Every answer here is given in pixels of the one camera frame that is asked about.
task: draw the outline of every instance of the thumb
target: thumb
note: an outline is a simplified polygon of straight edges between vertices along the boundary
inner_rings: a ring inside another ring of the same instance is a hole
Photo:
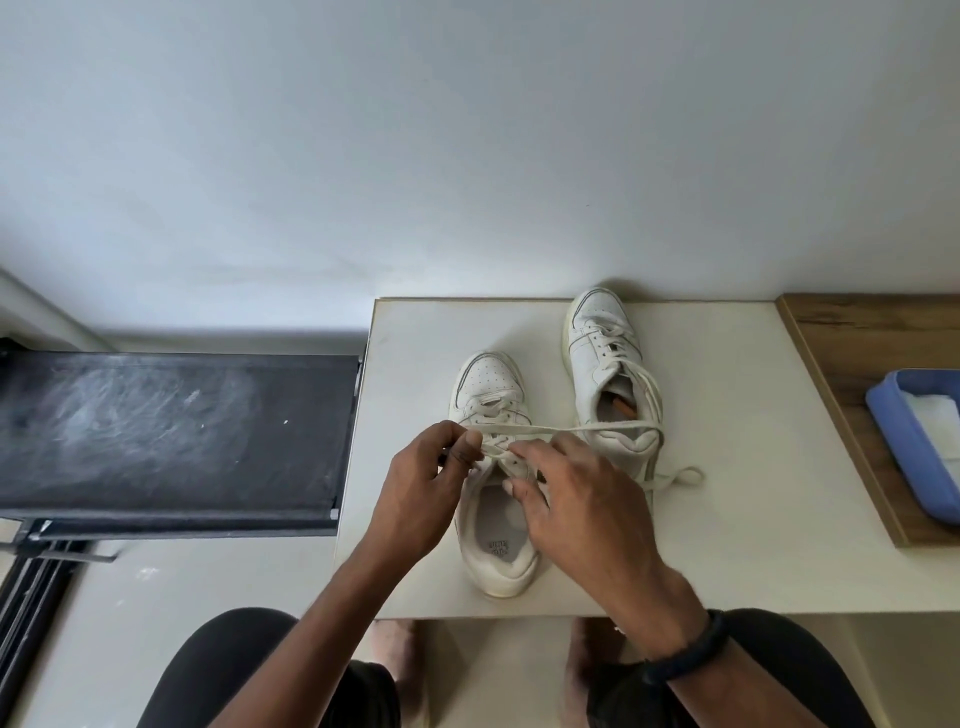
[[[480,451],[482,442],[483,435],[475,429],[464,432],[450,448],[444,469],[437,475],[436,481],[445,487],[459,489],[464,484],[464,478],[467,477],[473,463],[483,458],[483,453]]]
[[[533,527],[535,523],[542,522],[549,514],[550,508],[537,483],[522,477],[512,477],[505,480],[503,486],[507,493],[520,501],[528,526]]]

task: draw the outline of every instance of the white shoelace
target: white shoelace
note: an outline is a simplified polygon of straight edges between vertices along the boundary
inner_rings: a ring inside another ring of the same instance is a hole
[[[620,354],[617,354],[616,350],[613,348],[613,345],[619,345],[619,341],[616,340],[616,337],[625,336],[626,331],[624,331],[624,329],[620,326],[612,323],[594,323],[592,320],[591,323],[596,325],[598,332],[603,337],[600,343],[604,345],[607,350],[607,352],[603,354],[606,360],[605,366],[615,367],[619,364],[623,364],[631,372],[636,374],[636,376],[640,378],[640,380],[646,386],[650,387],[652,392],[655,393],[655,396],[652,399],[655,402],[656,411],[659,415],[660,389],[657,387],[657,383],[654,381],[653,377],[639,364]],[[510,444],[510,438],[517,435],[552,435],[556,434],[557,432],[590,433],[645,428],[656,430],[660,435],[660,445],[662,445],[663,442],[663,427],[659,422],[654,422],[652,420],[588,423],[586,425],[578,425],[575,427],[551,427],[548,425],[521,425],[518,423],[511,423],[509,422],[511,414],[526,418],[525,415],[512,410],[510,408],[511,403],[515,403],[513,398],[502,395],[479,398],[469,410],[471,412],[470,417],[461,422],[461,425],[468,427],[469,429],[475,429],[484,435],[484,441],[480,446],[480,451],[485,457],[489,457],[491,460],[500,463],[509,463],[511,460],[520,460],[520,458],[507,449]],[[666,488],[676,481],[696,485],[702,482],[703,479],[704,474],[699,468],[686,467],[680,468],[673,473],[658,473],[652,480],[642,481],[641,486],[644,488],[644,490],[658,491]]]

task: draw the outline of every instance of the hand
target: hand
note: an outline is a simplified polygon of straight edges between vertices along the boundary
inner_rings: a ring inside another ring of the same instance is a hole
[[[580,438],[550,444],[517,441],[510,450],[543,473],[536,483],[511,478],[533,545],[596,600],[648,659],[695,640],[707,613],[686,580],[667,567],[654,541],[642,489]]]
[[[421,432],[390,461],[364,541],[376,558],[396,565],[400,576],[432,551],[449,528],[464,479],[483,457],[482,439],[479,432],[444,420]],[[437,474],[446,447],[450,454]]]

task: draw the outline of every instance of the forearm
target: forearm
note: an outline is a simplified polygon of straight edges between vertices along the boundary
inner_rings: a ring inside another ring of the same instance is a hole
[[[667,569],[660,582],[655,590],[660,595],[650,599],[648,592],[646,602],[621,617],[627,637],[650,660],[680,652],[708,624],[707,611],[686,579]],[[825,728],[734,640],[669,687],[701,728]]]
[[[316,728],[403,567],[361,542],[211,728]]]

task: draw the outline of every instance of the shoelace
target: shoelace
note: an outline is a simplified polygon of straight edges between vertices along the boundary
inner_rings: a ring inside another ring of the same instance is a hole
[[[647,427],[655,429],[662,436],[663,427],[660,423],[651,420],[632,420],[620,423],[588,423],[587,425],[578,425],[575,427],[551,427],[548,425],[520,425],[507,422],[510,416],[510,410],[506,408],[495,411],[499,406],[505,407],[512,400],[504,399],[501,405],[499,401],[490,398],[486,403],[478,402],[473,411],[479,417],[477,420],[482,422],[463,422],[462,424],[469,429],[475,429],[484,435],[484,441],[480,445],[480,451],[484,457],[497,461],[505,466],[507,470],[516,469],[514,463],[520,461],[520,458],[507,449],[511,436],[516,435],[552,435],[557,432],[588,433],[604,430],[633,429],[636,427]],[[644,480],[640,483],[641,487],[647,491],[659,491],[672,485],[674,482],[681,481],[690,485],[698,485],[704,479],[704,474],[699,468],[686,467],[680,468],[673,473],[657,474],[652,480]]]
[[[613,369],[622,366],[625,370],[635,375],[636,378],[647,387],[652,394],[652,397],[650,398],[651,406],[657,419],[655,421],[628,420],[623,422],[588,423],[586,425],[578,425],[575,427],[519,425],[517,423],[508,422],[511,412],[514,412],[514,414],[519,414],[518,412],[509,409],[509,404],[513,402],[512,398],[503,396],[481,398],[473,407],[473,411],[479,415],[477,418],[479,422],[470,423],[468,426],[471,429],[476,429],[481,434],[485,435],[484,442],[480,447],[480,451],[485,457],[489,457],[491,460],[495,460],[501,464],[510,466],[511,464],[519,461],[519,458],[516,455],[507,450],[511,436],[551,435],[557,432],[584,434],[584,439],[588,440],[591,432],[610,432],[638,428],[654,429],[660,438],[658,450],[660,447],[662,447],[663,427],[660,424],[660,420],[663,419],[663,413],[660,404],[660,388],[657,385],[657,381],[646,369],[632,359],[627,358],[623,352],[623,341],[629,342],[635,346],[638,351],[639,345],[633,340],[632,335],[629,331],[627,331],[627,329],[622,327],[615,320],[605,317],[602,314],[597,314],[591,318],[588,318],[585,322],[584,328],[589,333],[596,334],[597,336],[596,343],[599,345],[598,348],[602,350],[600,353],[600,358],[601,366],[604,369]],[[486,437],[487,435],[493,435],[495,437],[488,440]],[[644,488],[644,490],[658,491],[666,488],[669,485],[672,485],[677,481],[696,485],[701,483],[703,480],[703,471],[701,471],[699,468],[688,466],[685,468],[680,468],[673,473],[657,473],[652,480],[644,480],[640,483],[640,485]]]
[[[636,378],[639,379],[644,386],[646,386],[647,390],[653,395],[651,400],[654,408],[654,416],[658,422],[661,421],[663,419],[663,412],[660,404],[662,402],[662,397],[660,395],[660,388],[657,385],[657,381],[646,369],[632,359],[628,359],[623,353],[623,341],[627,341],[632,344],[637,351],[640,350],[639,344],[637,341],[634,341],[630,332],[613,319],[609,319],[602,314],[595,314],[591,318],[586,319],[584,329],[590,333],[597,334],[597,344],[599,344],[599,346],[603,349],[600,352],[600,365],[604,369],[616,369],[617,367],[622,366],[625,370],[633,373]],[[642,420],[636,420],[622,424],[629,425],[630,427],[649,426]],[[662,445],[663,430],[660,427],[657,427],[657,429],[660,431],[660,444]]]

